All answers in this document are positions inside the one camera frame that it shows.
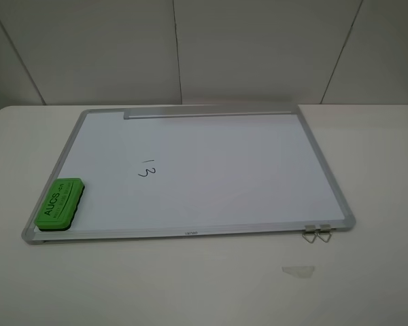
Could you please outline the left metal hanging clip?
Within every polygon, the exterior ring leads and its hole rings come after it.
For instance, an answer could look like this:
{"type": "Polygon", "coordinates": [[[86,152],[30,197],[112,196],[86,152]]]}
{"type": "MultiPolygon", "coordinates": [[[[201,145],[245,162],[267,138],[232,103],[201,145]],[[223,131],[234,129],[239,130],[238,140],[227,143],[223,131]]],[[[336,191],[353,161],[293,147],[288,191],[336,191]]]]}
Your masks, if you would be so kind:
{"type": "Polygon", "coordinates": [[[317,238],[317,229],[315,225],[306,225],[302,237],[310,244],[313,244],[317,238]]]}

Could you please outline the clear tape piece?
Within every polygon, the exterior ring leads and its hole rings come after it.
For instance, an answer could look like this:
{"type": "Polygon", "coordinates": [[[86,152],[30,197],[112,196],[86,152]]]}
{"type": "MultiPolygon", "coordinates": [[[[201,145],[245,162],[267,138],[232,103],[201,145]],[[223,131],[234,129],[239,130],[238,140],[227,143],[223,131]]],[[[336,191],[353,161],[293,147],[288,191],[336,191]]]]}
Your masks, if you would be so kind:
{"type": "Polygon", "coordinates": [[[294,278],[307,279],[313,276],[315,266],[283,266],[282,272],[293,276],[294,278]]]}

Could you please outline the silver pen tray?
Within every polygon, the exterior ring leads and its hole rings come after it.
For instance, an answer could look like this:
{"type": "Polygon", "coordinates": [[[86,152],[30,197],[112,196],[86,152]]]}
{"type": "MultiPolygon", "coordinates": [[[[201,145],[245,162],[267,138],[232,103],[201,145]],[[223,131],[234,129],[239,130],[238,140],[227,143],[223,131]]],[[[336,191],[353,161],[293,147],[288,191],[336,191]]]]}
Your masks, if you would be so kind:
{"type": "Polygon", "coordinates": [[[136,107],[124,110],[124,119],[152,119],[175,117],[212,117],[232,115],[295,114],[299,107],[285,103],[249,103],[223,105],[175,105],[136,107]]]}

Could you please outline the right metal hanging clip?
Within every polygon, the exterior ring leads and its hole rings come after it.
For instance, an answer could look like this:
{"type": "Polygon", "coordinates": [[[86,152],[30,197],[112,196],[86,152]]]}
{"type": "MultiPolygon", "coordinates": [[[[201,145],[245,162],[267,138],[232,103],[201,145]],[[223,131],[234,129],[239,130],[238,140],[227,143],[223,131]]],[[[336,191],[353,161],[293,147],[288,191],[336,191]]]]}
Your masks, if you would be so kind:
{"type": "Polygon", "coordinates": [[[321,224],[320,227],[317,229],[316,234],[321,241],[329,243],[334,231],[335,228],[332,228],[331,225],[321,224]]]}

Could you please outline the metal hanging clip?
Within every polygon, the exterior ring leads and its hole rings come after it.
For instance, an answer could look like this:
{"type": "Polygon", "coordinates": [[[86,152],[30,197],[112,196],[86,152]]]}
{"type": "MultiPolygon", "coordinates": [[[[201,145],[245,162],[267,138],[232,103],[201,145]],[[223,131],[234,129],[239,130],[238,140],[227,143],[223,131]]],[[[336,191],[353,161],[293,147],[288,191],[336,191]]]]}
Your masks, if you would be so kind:
{"type": "Polygon", "coordinates": [[[316,234],[321,241],[329,243],[334,231],[335,228],[332,228],[331,225],[321,224],[320,227],[317,229],[316,234]]]}
{"type": "Polygon", "coordinates": [[[315,225],[306,225],[302,237],[310,244],[313,244],[317,238],[317,229],[315,225]]]}

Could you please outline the white aluminium-framed whiteboard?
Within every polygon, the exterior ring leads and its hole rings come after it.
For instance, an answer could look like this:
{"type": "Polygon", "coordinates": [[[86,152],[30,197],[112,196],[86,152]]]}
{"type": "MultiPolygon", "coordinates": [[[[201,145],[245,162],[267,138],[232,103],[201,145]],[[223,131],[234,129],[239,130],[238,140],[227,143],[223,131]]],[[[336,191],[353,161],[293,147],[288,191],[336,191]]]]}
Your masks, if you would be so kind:
{"type": "Polygon", "coordinates": [[[294,232],[356,220],[299,107],[295,114],[124,119],[83,111],[27,221],[29,244],[294,232]],[[34,224],[55,179],[85,189],[71,227],[34,224]]]}

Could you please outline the green whiteboard eraser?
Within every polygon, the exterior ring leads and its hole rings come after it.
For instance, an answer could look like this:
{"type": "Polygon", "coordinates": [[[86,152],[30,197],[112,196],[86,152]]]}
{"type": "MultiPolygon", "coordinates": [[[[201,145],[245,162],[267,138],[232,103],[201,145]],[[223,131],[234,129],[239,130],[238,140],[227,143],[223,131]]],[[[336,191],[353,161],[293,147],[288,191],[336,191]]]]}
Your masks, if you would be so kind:
{"type": "Polygon", "coordinates": [[[36,227],[41,232],[68,230],[84,189],[80,178],[55,179],[36,215],[36,227]]]}

